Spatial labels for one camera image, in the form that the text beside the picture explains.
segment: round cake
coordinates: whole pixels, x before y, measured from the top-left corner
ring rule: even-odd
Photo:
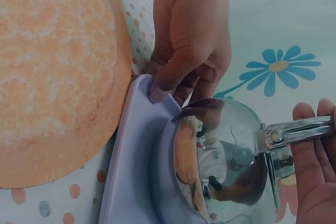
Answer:
[[[0,0],[0,187],[44,184],[93,158],[130,80],[119,0]]]

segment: orange dot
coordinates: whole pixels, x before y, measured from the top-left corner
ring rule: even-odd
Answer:
[[[133,62],[134,64],[138,64],[138,60],[137,60],[136,58],[134,58],[134,57],[132,57],[132,62]]]
[[[10,191],[12,199],[17,204],[23,204],[26,201],[26,191],[23,188],[14,188]]]
[[[104,183],[104,181],[105,181],[105,173],[104,173],[103,170],[99,170],[97,172],[97,180],[98,180],[99,183]]]
[[[63,223],[64,224],[75,224],[75,218],[71,213],[66,213],[63,215]]]
[[[80,187],[78,184],[73,184],[69,189],[72,198],[77,199],[80,195]]]

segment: hand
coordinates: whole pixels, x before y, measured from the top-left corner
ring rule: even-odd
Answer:
[[[150,100],[212,97],[231,61],[228,0],[154,0]]]
[[[334,115],[335,106],[321,100],[317,116]],[[293,119],[310,118],[310,105],[299,103]],[[334,224],[336,219],[336,137],[310,140],[291,147],[298,188],[297,224]]]

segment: daisy pattern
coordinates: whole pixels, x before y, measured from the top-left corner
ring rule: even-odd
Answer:
[[[311,61],[315,58],[314,54],[300,54],[299,46],[289,48],[285,56],[281,49],[277,53],[273,49],[266,49],[262,53],[265,63],[249,62],[246,67],[257,70],[245,72],[239,78],[241,81],[252,80],[247,86],[248,90],[257,88],[265,81],[264,95],[266,97],[272,97],[275,94],[276,76],[287,87],[296,89],[299,86],[297,77],[308,81],[316,78],[314,71],[306,67],[321,65],[319,61]]]

